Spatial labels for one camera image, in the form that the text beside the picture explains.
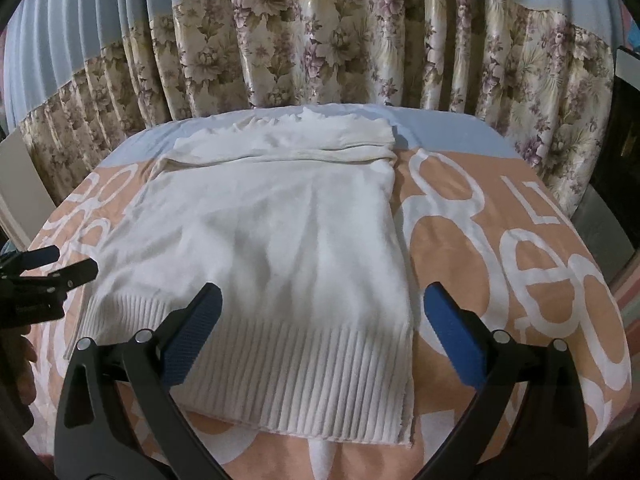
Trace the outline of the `person's left hand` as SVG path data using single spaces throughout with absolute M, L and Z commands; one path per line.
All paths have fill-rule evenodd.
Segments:
M 1 331 L 1 348 L 9 362 L 10 376 L 15 382 L 18 397 L 25 406 L 35 401 L 37 391 L 32 364 L 38 360 L 37 352 L 28 339 L 32 326 Z

